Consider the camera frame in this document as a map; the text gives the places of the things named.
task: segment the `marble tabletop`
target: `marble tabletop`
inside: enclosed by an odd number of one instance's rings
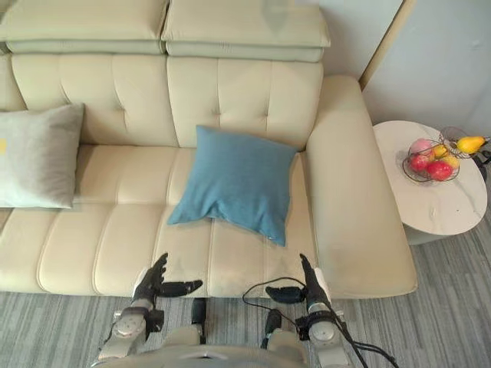
[[[455,235],[479,223],[487,191],[474,161],[461,159],[459,175],[448,182],[414,182],[402,169],[411,143],[418,138],[438,140],[440,132],[409,121],[379,123],[374,131],[404,224],[430,234]]]

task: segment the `sofa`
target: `sofa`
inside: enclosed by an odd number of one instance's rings
[[[167,281],[203,280],[193,296],[302,279],[299,253],[333,298],[415,290],[358,82],[324,76],[329,37],[318,7],[83,3],[17,0],[0,26],[12,51],[0,56],[0,110],[85,105],[73,208],[0,211],[0,290],[128,296],[164,252]],[[166,224],[186,188],[197,125],[298,147],[285,247],[222,220]]]

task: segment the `floor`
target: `floor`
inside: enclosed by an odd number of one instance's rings
[[[420,282],[416,292],[335,303],[344,310],[353,337],[383,347],[401,368],[491,368],[491,211],[470,232],[411,250]],[[113,311],[127,302],[120,297],[0,293],[0,367],[89,366],[107,336]],[[160,301],[160,307],[166,324],[162,334],[149,339],[147,349],[158,347],[168,330],[190,321],[189,299]],[[290,317],[304,313],[301,305],[280,309]],[[212,299],[208,341],[258,346],[265,316],[240,300]],[[365,356],[370,367],[389,367],[371,353]]]

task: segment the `sofa armrest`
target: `sofa armrest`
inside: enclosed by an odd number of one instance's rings
[[[360,87],[351,77],[326,77],[320,98],[307,175],[332,297],[410,293],[416,270]]]

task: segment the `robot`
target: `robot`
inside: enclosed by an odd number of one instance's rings
[[[306,301],[307,315],[295,322],[297,333],[281,330],[282,315],[278,310],[272,309],[266,321],[265,339],[260,348],[206,345],[206,299],[196,298],[193,301],[190,326],[169,333],[160,349],[138,353],[150,333],[158,333],[162,329],[164,312],[156,309],[157,297],[181,297],[193,293],[203,285],[201,280],[164,282],[167,256],[167,253],[162,255],[139,278],[140,282],[135,287],[130,306],[114,315],[109,337],[92,368],[308,368],[307,352],[301,340],[310,340],[313,343],[322,368],[354,368],[344,349],[341,335],[352,345],[363,367],[367,365],[359,350],[386,354],[374,345],[351,339],[345,323],[331,306],[322,273],[318,269],[314,270],[304,255],[300,255],[300,258],[305,284],[297,281],[304,285],[303,289],[266,288],[269,296],[278,302]],[[393,366],[397,367],[395,359],[386,355]]]

